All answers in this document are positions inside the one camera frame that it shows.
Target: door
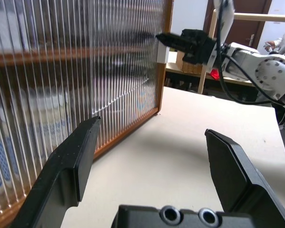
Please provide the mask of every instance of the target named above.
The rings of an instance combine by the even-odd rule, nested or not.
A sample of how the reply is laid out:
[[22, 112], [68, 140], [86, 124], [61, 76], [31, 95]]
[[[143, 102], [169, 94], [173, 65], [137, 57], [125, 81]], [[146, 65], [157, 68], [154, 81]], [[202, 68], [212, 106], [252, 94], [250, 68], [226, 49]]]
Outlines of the door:
[[[267, 14], [271, 4], [271, 0], [233, 0], [233, 2], [238, 13]], [[209, 32], [213, 10], [213, 0], [209, 0], [204, 22], [205, 32]], [[234, 20], [226, 43], [236, 42], [257, 49], [264, 24], [265, 22], [261, 21]]]

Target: table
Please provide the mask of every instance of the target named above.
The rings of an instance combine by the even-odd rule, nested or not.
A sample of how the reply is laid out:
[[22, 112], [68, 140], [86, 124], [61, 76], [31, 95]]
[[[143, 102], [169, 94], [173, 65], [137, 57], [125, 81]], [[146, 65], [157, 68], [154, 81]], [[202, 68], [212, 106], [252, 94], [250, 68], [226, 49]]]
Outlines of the table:
[[[200, 74], [186, 73], [186, 72], [181, 71], [176, 65], [176, 56], [177, 56], [177, 52], [169, 51], [168, 63], [166, 65], [167, 72], [188, 75], [188, 76], [193, 76], [193, 77], [200, 77]], [[210, 75], [206, 75], [206, 79], [214, 80], [214, 78], [211, 77]], [[241, 82], [241, 81], [237, 81], [232, 78], [229, 78], [229, 77], [225, 77], [224, 80], [225, 82], [228, 82], [228, 83], [233, 83], [233, 84], [238, 84], [238, 85], [243, 85], [243, 86], [253, 86], [253, 84], [250, 81]]]
[[285, 149], [273, 108], [164, 88], [162, 109], [91, 169], [83, 201], [63, 228], [109, 228], [119, 204], [222, 210], [207, 128], [239, 143], [285, 207]]

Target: hand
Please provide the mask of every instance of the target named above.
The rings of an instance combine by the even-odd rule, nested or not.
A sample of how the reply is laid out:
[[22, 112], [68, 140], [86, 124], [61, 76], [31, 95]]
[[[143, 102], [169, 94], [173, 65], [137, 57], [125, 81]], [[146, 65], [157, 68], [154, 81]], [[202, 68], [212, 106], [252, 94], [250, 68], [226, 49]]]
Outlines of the hand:
[[265, 50], [268, 51], [269, 48], [275, 49], [276, 45], [274, 41], [266, 41], [266, 43], [270, 44], [270, 46], [265, 45]]

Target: white wall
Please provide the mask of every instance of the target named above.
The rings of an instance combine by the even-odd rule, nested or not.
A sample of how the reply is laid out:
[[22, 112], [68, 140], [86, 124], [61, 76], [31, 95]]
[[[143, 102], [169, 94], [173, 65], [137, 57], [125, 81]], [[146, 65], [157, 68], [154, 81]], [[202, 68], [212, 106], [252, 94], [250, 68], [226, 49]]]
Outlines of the white wall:
[[183, 29], [203, 30], [207, 0], [174, 0], [171, 32], [181, 34]]
[[[285, 0], [272, 0], [269, 14], [285, 15]], [[268, 54], [263, 48], [266, 41], [280, 38], [285, 33], [285, 22], [267, 21], [264, 25], [262, 36], [258, 44], [258, 51], [261, 54]]]

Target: red object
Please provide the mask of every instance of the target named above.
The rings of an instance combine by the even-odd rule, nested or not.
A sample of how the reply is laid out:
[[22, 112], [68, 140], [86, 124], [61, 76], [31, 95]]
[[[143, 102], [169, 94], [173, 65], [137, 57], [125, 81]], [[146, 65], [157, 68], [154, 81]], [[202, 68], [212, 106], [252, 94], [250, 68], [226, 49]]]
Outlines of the red object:
[[217, 69], [212, 69], [210, 75], [214, 78], [214, 80], [219, 80], [219, 71]]

